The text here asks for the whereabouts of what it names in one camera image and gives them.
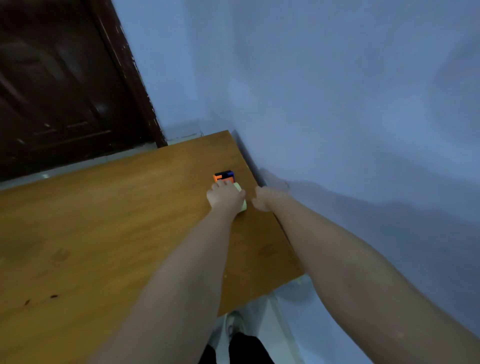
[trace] white sneaker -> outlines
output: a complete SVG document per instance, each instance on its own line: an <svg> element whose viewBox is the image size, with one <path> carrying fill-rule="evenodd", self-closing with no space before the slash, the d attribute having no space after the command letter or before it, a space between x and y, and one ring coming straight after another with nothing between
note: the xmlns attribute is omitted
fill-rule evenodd
<svg viewBox="0 0 480 364"><path fill-rule="evenodd" d="M228 342L232 341L233 335L237 332L245 333L245 321L238 311L230 312L225 319L225 331L228 336Z"/></svg>

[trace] wooden tabletop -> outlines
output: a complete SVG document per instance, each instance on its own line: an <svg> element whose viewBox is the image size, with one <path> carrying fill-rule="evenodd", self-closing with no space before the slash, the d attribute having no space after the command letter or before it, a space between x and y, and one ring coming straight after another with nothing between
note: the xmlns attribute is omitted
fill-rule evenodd
<svg viewBox="0 0 480 364"><path fill-rule="evenodd" d="M250 203L257 183L229 132L4 190L0 362L85 361L210 210L223 170L248 208L232 225L219 315L300 276L274 215Z"/></svg>

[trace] forearm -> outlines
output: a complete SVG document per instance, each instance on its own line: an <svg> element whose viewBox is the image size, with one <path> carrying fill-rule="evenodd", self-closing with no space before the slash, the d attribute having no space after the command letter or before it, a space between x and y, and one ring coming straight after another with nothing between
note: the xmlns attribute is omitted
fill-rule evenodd
<svg viewBox="0 0 480 364"><path fill-rule="evenodd" d="M286 194L270 207L327 310L374 362L479 360L478 340L362 239Z"/></svg>
<svg viewBox="0 0 480 364"><path fill-rule="evenodd" d="M232 219L210 212L152 276L93 363L193 363L216 320Z"/></svg>

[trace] black pants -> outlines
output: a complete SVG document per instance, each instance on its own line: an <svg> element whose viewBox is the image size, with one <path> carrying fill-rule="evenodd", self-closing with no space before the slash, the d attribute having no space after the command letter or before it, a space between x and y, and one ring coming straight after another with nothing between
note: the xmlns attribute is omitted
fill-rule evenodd
<svg viewBox="0 0 480 364"><path fill-rule="evenodd" d="M228 355L230 364L274 364L258 338L244 335L241 332L233 336L228 347ZM215 349L207 345L198 364L216 364Z"/></svg>

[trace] dark brown door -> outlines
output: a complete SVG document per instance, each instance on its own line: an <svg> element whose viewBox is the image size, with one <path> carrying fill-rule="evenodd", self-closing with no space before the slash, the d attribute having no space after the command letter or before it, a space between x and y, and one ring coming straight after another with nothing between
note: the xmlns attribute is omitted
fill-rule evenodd
<svg viewBox="0 0 480 364"><path fill-rule="evenodd" d="M0 0L0 180L148 140L81 0Z"/></svg>

